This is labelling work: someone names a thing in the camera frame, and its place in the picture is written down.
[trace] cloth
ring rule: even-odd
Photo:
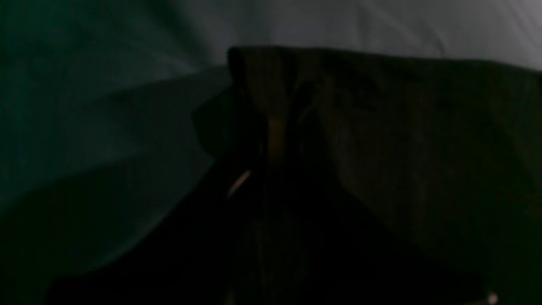
[[[235,48],[236,84],[395,235],[485,276],[504,304],[540,300],[541,75],[487,61]]]

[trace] bed sheet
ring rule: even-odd
[[[542,68],[538,0],[7,0],[0,14],[0,237],[29,274],[107,264],[190,191],[213,162],[190,114],[229,86],[231,46]],[[81,176],[80,198],[24,199]]]

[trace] dark fabric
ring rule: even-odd
[[[540,204],[540,74],[273,47],[234,48],[229,63],[254,108],[287,126],[314,189],[355,198],[339,223],[368,208],[426,257],[487,278],[502,302],[540,298],[542,231],[526,212]]]

